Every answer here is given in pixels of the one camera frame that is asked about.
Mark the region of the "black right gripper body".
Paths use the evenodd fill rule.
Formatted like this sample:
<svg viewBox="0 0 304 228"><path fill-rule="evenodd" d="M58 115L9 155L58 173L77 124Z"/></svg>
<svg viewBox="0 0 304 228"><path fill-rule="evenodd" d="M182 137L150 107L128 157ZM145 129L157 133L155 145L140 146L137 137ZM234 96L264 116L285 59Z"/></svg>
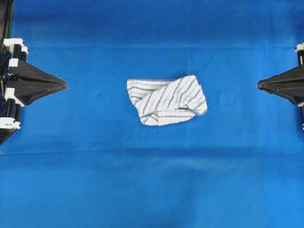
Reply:
<svg viewBox="0 0 304 228"><path fill-rule="evenodd" d="M300 44L296 45L295 51L297 53L297 59L298 59L298 68L300 72L300 83L301 83L301 102L298 104L299 107L302 109L302 119L304 118L304 41L302 41Z"/></svg>

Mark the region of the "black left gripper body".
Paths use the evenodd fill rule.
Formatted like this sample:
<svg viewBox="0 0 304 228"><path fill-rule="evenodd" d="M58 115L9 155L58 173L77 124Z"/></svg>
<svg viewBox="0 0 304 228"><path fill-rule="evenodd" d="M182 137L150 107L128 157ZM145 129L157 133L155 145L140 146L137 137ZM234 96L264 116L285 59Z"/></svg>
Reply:
<svg viewBox="0 0 304 228"><path fill-rule="evenodd" d="M12 75L10 67L17 67L20 60L25 60L29 49L21 38L0 40L0 128L18 130L20 108L25 105L15 95L16 89L8 86Z"/></svg>

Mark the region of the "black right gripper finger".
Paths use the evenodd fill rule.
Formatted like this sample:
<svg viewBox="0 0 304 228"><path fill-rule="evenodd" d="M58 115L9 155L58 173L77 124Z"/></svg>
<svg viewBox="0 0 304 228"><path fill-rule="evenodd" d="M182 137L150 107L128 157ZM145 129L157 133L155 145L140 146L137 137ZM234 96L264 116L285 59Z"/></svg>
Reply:
<svg viewBox="0 0 304 228"><path fill-rule="evenodd" d="M258 84L260 90L266 91L269 94L275 94L284 99L289 100L292 104L299 105L304 102L304 89L303 88L284 88L278 85L260 85Z"/></svg>
<svg viewBox="0 0 304 228"><path fill-rule="evenodd" d="M257 85L258 87L265 87L266 85L270 85L270 84L300 82L299 79L301 76L299 71L300 70L297 66L281 74L260 80Z"/></svg>

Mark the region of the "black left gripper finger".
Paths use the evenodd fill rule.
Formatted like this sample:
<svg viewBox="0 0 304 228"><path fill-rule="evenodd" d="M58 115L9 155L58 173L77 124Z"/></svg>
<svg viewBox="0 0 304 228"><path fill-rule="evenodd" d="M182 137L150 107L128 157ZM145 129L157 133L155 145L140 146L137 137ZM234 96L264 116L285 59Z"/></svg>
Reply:
<svg viewBox="0 0 304 228"><path fill-rule="evenodd" d="M47 82L8 82L8 88L14 88L14 96L23 105L30 105L37 99L67 89L67 85Z"/></svg>
<svg viewBox="0 0 304 228"><path fill-rule="evenodd" d="M65 81L52 74L48 74L33 65L19 60L19 59L10 59L8 65L8 73L10 75L19 76L22 79L29 79L38 82L47 82L67 85Z"/></svg>

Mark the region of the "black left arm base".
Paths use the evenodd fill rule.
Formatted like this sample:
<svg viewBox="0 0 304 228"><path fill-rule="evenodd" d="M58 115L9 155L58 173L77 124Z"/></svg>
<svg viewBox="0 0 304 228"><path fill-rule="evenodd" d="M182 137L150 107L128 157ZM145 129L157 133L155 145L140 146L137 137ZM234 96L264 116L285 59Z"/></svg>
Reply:
<svg viewBox="0 0 304 228"><path fill-rule="evenodd" d="M13 129L0 128L0 144L3 144L13 133L14 133Z"/></svg>

